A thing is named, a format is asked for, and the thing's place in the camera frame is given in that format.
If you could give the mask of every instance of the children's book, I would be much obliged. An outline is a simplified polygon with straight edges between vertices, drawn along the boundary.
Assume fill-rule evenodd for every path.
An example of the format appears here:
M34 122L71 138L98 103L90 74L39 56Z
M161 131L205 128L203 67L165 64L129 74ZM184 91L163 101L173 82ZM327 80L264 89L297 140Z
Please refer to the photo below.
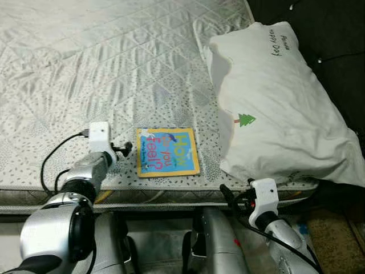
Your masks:
M138 128L139 177L195 175L200 173L192 128Z

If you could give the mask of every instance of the gray mattress surface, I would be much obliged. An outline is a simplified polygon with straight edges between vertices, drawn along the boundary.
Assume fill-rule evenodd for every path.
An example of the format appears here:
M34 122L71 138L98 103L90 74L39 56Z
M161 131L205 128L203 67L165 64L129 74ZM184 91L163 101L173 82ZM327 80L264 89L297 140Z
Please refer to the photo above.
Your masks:
M192 127L201 167L197 176L139 179L134 148L104 190L174 191L178 202L221 183L248 188L247 178L219 169L218 105L196 36L252 22L240 0L0 0L0 190L15 200L17 191L41 190L47 154L104 120L116 146L134 143L138 127ZM47 163L47 186L87 151L87 139L66 143ZM279 190L315 187L287 182Z

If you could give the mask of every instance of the bed sheet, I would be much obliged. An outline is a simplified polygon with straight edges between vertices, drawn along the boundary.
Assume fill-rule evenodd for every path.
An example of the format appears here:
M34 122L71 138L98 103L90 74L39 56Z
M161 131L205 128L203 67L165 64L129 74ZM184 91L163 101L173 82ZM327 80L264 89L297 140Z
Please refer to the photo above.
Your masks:
M201 174L139 179L133 148L102 189L248 188L219 169L218 106L193 24L204 40L252 22L240 0L0 0L0 189L41 190L47 154L104 120L116 146L134 143L138 127L193 127ZM65 144L47 163L47 186L87 151L87 139Z

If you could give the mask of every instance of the pillow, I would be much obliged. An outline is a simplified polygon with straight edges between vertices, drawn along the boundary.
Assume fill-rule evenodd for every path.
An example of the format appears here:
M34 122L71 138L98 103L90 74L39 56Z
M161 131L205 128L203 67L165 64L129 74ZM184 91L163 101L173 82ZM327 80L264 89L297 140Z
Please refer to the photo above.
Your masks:
M220 106L222 170L238 179L317 178L365 187L358 138L307 66L287 22L212 37L205 57Z

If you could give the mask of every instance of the book cover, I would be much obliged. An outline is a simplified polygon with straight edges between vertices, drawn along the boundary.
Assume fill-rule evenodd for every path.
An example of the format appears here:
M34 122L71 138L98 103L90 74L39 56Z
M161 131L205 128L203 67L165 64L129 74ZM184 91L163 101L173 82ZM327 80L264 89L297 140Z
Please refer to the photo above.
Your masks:
M200 173L192 128L138 128L139 177L195 175Z

